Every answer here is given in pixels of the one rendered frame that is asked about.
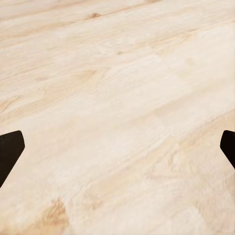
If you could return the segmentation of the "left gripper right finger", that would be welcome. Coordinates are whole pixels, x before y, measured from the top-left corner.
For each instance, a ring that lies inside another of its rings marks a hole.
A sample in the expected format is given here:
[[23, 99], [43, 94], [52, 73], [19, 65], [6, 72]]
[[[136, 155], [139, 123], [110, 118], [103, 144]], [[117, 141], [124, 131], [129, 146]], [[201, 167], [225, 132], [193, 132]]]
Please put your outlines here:
[[235, 132], [229, 130], [223, 132], [220, 148], [235, 169]]

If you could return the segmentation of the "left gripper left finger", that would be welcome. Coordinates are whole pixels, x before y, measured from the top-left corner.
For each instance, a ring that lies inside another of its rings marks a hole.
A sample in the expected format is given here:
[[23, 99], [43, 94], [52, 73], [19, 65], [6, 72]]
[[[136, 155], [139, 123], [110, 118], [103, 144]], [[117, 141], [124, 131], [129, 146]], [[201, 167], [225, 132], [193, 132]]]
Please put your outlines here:
[[0, 188], [25, 149], [20, 130], [0, 136]]

